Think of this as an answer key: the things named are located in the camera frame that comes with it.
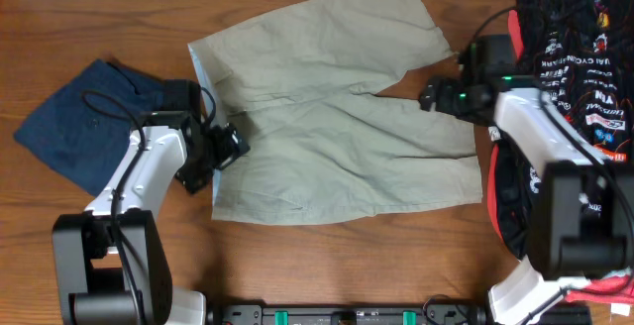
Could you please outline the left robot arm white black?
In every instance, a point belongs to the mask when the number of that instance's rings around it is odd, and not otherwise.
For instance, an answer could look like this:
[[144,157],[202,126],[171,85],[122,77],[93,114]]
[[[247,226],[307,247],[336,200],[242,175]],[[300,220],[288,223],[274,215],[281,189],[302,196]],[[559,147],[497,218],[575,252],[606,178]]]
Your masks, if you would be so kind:
[[156,218],[171,182],[189,193],[249,151],[230,123],[189,112],[144,113],[99,195],[53,225],[53,255],[66,324],[203,324],[205,296],[172,283]]

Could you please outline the khaki beige shorts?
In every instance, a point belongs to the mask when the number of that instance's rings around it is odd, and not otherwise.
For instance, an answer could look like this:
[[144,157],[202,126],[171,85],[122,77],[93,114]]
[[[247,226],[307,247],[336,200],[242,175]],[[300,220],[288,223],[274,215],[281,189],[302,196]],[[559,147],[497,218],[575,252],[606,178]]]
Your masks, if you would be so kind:
[[319,225],[481,200],[474,129],[384,90],[452,51],[421,0],[309,0],[188,46],[248,152],[212,216]]

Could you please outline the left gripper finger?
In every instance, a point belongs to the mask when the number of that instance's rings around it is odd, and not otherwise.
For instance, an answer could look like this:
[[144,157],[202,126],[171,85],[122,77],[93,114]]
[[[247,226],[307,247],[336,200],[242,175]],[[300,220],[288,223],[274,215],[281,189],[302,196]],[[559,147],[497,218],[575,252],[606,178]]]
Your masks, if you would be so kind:
[[197,163],[197,174],[195,176],[195,191],[201,191],[207,186],[211,186],[214,192],[217,191],[222,176],[222,171],[231,165],[235,159],[228,157],[223,161],[215,161],[206,158]]
[[227,155],[232,160],[236,160],[245,155],[251,149],[248,142],[243,138],[233,124],[226,124],[223,132],[225,135]]

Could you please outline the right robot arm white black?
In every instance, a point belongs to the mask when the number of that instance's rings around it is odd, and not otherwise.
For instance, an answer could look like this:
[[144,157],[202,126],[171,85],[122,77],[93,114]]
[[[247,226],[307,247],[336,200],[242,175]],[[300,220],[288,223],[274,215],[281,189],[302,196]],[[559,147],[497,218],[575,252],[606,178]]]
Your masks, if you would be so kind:
[[581,137],[527,75],[466,86],[431,78],[419,103],[474,124],[496,127],[541,180],[520,265],[488,292],[497,324],[537,322],[592,276],[633,268],[633,167],[615,162]]

